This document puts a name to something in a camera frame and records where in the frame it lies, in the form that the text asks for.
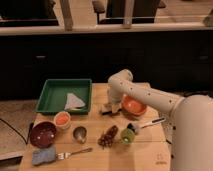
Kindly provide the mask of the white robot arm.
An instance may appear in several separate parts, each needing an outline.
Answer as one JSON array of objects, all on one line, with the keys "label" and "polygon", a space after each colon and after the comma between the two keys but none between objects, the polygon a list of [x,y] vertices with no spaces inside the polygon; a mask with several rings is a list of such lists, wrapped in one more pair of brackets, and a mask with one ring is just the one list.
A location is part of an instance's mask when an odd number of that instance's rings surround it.
[{"label": "white robot arm", "polygon": [[126,94],[173,117],[170,171],[213,171],[213,98],[139,86],[128,69],[111,75],[108,85],[110,105],[120,103]]}]

